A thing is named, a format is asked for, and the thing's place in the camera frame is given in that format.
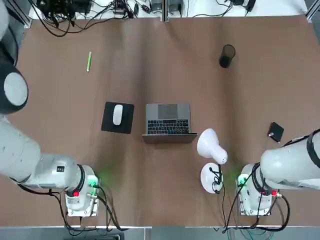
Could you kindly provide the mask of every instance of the mouse pad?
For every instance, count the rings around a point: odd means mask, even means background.
[[[123,106],[120,125],[114,125],[114,109],[117,104]],[[134,109],[135,106],[133,104],[107,101],[104,106],[101,130],[105,132],[130,134],[132,121],[134,119]]]

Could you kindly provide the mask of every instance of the brown table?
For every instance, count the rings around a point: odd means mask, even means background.
[[[236,49],[229,69],[218,64],[225,44]],[[319,127],[319,59],[304,16],[110,21],[63,38],[34,22],[18,64],[29,101],[9,120],[44,153],[90,165],[110,187],[122,226],[223,226],[222,194],[208,194],[200,183],[210,159],[198,156],[198,139],[145,144],[146,104],[190,103],[193,131],[216,130],[229,154],[222,166],[228,215],[242,167],[279,146],[266,137],[271,122],[284,127],[282,143]],[[134,104],[130,135],[101,131],[106,101]],[[63,225],[54,198],[22,192],[5,177],[0,189],[1,226]],[[283,194],[291,204],[290,225],[320,226],[319,192]],[[273,212],[260,223],[280,225]],[[254,221],[241,217],[239,224]],[[103,206],[83,222],[105,225]]]

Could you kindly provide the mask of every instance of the silver laptop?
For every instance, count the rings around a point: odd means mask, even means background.
[[[191,132],[190,105],[147,104],[146,126],[143,139],[146,143],[190,143],[197,136]]]

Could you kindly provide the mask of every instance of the white desk lamp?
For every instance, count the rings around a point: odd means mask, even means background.
[[[227,152],[219,145],[216,132],[212,128],[206,129],[199,137],[196,149],[200,156],[213,158],[217,163],[209,162],[201,170],[200,179],[203,188],[211,194],[219,193],[224,180],[220,165],[228,159]]]

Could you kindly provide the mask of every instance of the green pen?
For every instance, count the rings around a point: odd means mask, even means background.
[[[92,52],[89,52],[89,57],[88,57],[88,64],[86,65],[86,71],[89,72],[90,71],[90,65],[91,65],[91,56],[92,56]]]

